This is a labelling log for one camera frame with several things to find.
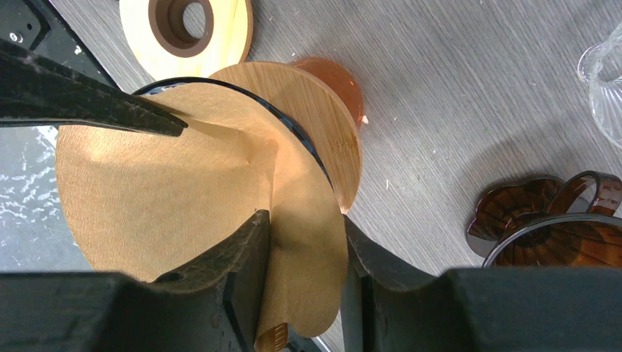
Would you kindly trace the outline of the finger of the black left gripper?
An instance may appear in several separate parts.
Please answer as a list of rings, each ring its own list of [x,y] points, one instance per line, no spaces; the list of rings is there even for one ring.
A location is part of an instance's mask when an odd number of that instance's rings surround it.
[[[135,95],[1,42],[1,126],[86,125],[180,136],[187,123]]]

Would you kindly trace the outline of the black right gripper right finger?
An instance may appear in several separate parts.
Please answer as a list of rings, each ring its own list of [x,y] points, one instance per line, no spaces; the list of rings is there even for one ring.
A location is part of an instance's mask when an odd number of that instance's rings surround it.
[[[345,221],[347,351],[619,351],[618,268],[421,271]]]

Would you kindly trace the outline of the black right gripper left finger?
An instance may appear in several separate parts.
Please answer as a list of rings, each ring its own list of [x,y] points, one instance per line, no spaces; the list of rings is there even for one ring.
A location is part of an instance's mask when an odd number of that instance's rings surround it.
[[[270,249],[267,210],[186,264],[1,275],[3,351],[251,351]]]

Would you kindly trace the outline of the brown paper coffee filter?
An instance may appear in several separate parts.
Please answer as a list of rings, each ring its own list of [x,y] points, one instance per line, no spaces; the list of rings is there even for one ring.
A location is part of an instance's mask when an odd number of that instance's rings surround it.
[[[305,337],[324,333],[339,311],[348,255],[344,218],[317,161],[235,90],[183,84],[149,101],[187,129],[178,137],[59,129],[59,198],[91,266],[153,280],[265,209],[272,240],[258,334],[282,323]]]

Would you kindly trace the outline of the brown plastic dripper with handle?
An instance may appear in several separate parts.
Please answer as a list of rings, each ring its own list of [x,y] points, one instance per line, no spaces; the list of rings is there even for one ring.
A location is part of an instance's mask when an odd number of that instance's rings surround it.
[[[484,268],[621,266],[621,179],[585,171],[491,189],[466,229]]]

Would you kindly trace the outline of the blue plastic dripper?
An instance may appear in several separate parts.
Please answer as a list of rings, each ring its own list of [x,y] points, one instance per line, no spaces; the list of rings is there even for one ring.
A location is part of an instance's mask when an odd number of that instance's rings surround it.
[[[162,93],[167,88],[178,87],[184,84],[191,83],[206,83],[206,84],[215,84],[218,86],[226,87],[232,89],[236,92],[240,92],[241,94],[247,96],[248,98],[253,99],[255,102],[259,103],[269,112],[271,112],[305,147],[305,149],[312,155],[315,159],[323,173],[325,174],[329,184],[332,186],[332,182],[330,176],[324,166],[315,145],[312,142],[312,139],[308,135],[308,133],[302,128],[302,126],[295,121],[289,115],[281,112],[274,105],[270,104],[267,100],[261,98],[255,93],[250,92],[247,89],[243,89],[234,84],[227,83],[225,81],[219,81],[212,78],[200,78],[200,77],[177,77],[177,78],[166,78],[164,80],[156,81],[150,84],[147,84],[132,93],[132,95],[157,95]]]

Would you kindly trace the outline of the orange glass carafe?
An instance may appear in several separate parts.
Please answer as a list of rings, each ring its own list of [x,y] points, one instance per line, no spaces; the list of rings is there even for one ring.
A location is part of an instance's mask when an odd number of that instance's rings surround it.
[[[344,102],[356,127],[361,127],[365,115],[363,95],[355,78],[342,65],[316,56],[303,57],[290,64],[314,75],[331,88]]]

